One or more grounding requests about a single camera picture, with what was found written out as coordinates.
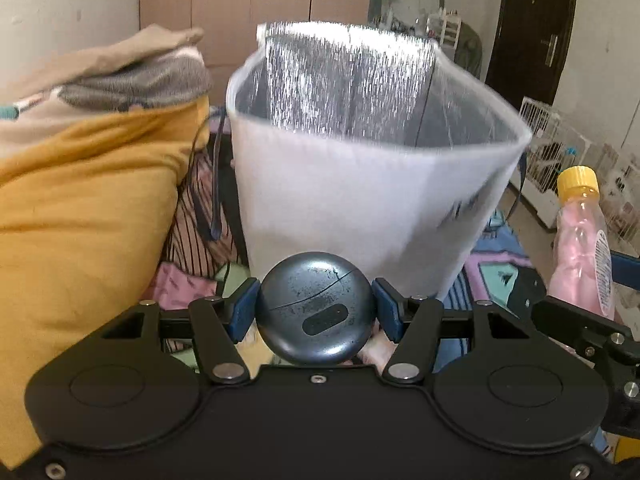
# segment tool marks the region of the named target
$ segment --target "plastic bottle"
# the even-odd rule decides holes
[[[549,295],[613,319],[611,254],[600,210],[598,180],[591,168],[574,166],[558,176],[556,270]]]

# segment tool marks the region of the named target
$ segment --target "yellow blanket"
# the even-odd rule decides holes
[[[0,460],[40,445],[30,377],[135,304],[154,274],[208,101],[83,121],[0,160]],[[198,146],[203,146],[203,128]]]

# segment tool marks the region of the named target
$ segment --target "door handle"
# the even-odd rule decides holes
[[[542,40],[540,43],[547,46],[545,65],[551,66],[554,63],[554,57],[556,56],[556,48],[558,47],[558,35],[552,34],[549,41]]]

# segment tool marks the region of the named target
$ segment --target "silver foil lining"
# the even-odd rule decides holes
[[[422,148],[514,139],[478,88],[450,76],[433,41],[303,22],[261,25],[258,43],[264,59],[236,107],[278,128]]]

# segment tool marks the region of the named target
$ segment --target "white label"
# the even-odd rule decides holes
[[[600,310],[604,317],[610,317],[613,304],[611,301],[611,253],[607,243],[607,235],[601,229],[596,236],[596,250],[594,255],[594,267],[596,269],[596,287],[598,289],[598,300]]]

